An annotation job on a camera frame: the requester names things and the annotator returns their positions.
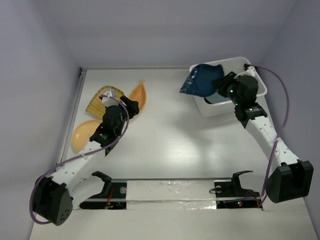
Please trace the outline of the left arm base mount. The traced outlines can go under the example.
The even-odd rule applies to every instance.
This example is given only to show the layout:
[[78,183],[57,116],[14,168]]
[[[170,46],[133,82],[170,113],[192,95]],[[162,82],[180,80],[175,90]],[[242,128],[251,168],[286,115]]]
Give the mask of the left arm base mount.
[[116,180],[105,173],[96,171],[91,174],[103,182],[102,190],[92,195],[79,205],[83,210],[126,210],[127,181]]

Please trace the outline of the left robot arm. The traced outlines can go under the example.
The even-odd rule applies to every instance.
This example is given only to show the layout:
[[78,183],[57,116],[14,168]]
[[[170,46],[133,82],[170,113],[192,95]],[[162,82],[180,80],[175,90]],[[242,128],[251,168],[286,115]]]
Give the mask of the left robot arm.
[[109,106],[79,154],[58,163],[35,181],[29,199],[34,223],[60,226],[84,200],[96,194],[101,198],[110,194],[112,178],[94,167],[125,135],[130,120],[140,109],[137,101],[125,95],[117,99],[105,93],[100,99]]

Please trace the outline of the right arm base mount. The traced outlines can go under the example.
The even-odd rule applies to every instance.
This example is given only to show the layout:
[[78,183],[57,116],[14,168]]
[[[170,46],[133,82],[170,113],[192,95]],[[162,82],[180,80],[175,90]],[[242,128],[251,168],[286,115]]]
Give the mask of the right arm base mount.
[[227,181],[214,181],[214,187],[209,193],[215,195],[217,209],[262,208],[260,193],[241,186],[240,175],[251,172],[251,170],[238,171]]

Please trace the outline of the dark blue leaf dish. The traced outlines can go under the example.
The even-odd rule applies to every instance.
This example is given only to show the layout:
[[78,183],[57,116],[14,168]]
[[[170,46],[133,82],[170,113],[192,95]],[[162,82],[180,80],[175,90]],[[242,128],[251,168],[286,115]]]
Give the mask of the dark blue leaf dish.
[[189,73],[179,93],[202,98],[209,97],[216,92],[213,82],[222,79],[224,75],[224,69],[221,64],[198,64]]

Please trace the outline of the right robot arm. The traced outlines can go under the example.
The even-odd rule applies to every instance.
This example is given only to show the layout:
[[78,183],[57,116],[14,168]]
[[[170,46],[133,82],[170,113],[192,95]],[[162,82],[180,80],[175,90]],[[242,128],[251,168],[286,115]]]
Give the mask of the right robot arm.
[[257,103],[257,79],[230,72],[214,80],[212,85],[219,95],[234,103],[236,118],[269,158],[261,194],[267,195],[273,203],[306,197],[310,192],[313,165],[300,160],[287,147],[272,126],[267,112]]

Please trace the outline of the orange leaf-shaped plate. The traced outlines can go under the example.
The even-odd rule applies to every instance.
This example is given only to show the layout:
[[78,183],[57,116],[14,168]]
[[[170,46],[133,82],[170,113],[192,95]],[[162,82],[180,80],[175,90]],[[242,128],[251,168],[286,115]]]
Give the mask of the orange leaf-shaped plate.
[[141,79],[140,83],[132,90],[128,97],[131,101],[136,101],[138,103],[140,112],[144,109],[147,102],[147,93],[144,82],[145,80]]

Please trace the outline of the teal round ceramic plate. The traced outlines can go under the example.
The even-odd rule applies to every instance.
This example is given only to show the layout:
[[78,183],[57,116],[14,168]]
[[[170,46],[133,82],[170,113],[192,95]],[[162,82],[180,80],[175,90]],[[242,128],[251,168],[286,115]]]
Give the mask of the teal round ceramic plate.
[[207,104],[219,104],[219,103],[224,103],[229,101],[230,99],[228,97],[223,97],[221,95],[219,95],[217,92],[204,98],[204,101]]

